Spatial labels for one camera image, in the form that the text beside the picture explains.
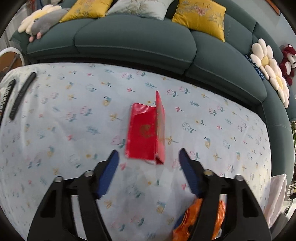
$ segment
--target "orange plastic bag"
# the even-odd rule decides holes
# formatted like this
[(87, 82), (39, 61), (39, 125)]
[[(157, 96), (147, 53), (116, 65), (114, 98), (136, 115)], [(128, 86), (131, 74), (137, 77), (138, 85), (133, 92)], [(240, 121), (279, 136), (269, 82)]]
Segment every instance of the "orange plastic bag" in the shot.
[[(173, 230), (173, 241), (188, 240), (190, 236), (188, 228), (190, 226), (193, 226), (196, 219), (198, 218), (200, 207), (202, 205), (202, 200), (202, 198), (196, 199), (195, 202), (186, 210), (182, 223), (176, 229)], [(218, 232), (221, 228), (222, 222), (225, 217), (225, 210), (225, 202), (220, 200), (212, 240), (218, 235)]]

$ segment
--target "floral tablecloth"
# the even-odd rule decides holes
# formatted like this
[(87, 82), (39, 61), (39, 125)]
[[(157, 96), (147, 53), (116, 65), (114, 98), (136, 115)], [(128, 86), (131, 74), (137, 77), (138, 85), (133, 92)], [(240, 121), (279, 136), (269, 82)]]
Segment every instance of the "floral tablecloth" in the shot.
[[(31, 72), (37, 78), (10, 121), (13, 102)], [(54, 177), (78, 177), (113, 149), (119, 151), (119, 167), (98, 205), (114, 241), (169, 239), (194, 199), (178, 162), (181, 148), (220, 176), (244, 176), (265, 208), (270, 146), (265, 124), (250, 110), (188, 83), (119, 66), (24, 66), (6, 75), (1, 96), (13, 79), (17, 84), (0, 128), (0, 204), (25, 239)], [(124, 150), (131, 104), (154, 106), (156, 90), (165, 108), (166, 160), (153, 166), (125, 158)], [(77, 206), (77, 197), (73, 203)], [(78, 208), (74, 214), (85, 237)]]

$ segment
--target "red paper packet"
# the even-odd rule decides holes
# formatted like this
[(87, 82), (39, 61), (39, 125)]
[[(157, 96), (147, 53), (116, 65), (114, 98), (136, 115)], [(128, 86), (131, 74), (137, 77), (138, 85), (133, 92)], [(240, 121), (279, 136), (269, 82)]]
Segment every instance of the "red paper packet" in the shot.
[(134, 103), (126, 141), (126, 157), (165, 161), (165, 111), (156, 91), (156, 107)]

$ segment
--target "green sofa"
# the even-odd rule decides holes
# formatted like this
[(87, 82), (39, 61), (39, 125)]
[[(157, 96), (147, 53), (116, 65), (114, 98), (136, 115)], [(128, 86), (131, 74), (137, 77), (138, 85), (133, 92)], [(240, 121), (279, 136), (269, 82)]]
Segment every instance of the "green sofa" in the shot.
[[(14, 33), (25, 56), (34, 62), (56, 58), (97, 58), (143, 64), (176, 73), (183, 81), (203, 83), (244, 103), (266, 123), (271, 146), (272, 175), (294, 171), (294, 143), (290, 122), (296, 120), (296, 100), (284, 108), (267, 80), (262, 81), (244, 57), (263, 38), (280, 63), (283, 55), (269, 34), (232, 0), (215, 0), (226, 7), (225, 43), (217, 38), (173, 23), (178, 0), (164, 21), (134, 15), (109, 15), (60, 23), (40, 40), (29, 43), (26, 33)], [(64, 0), (63, 8), (75, 0)]]

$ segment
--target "red plush toy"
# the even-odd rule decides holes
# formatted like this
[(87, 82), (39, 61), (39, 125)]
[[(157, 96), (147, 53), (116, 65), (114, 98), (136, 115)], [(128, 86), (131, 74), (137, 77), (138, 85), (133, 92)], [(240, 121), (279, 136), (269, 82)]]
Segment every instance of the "red plush toy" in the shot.
[(294, 77), (294, 71), (292, 70), (292, 68), (296, 67), (296, 51), (292, 47), (292, 45), (288, 44), (288, 46), (284, 48), (282, 53), (284, 55), (284, 58), (279, 67), (287, 83), (291, 86), (292, 78)]

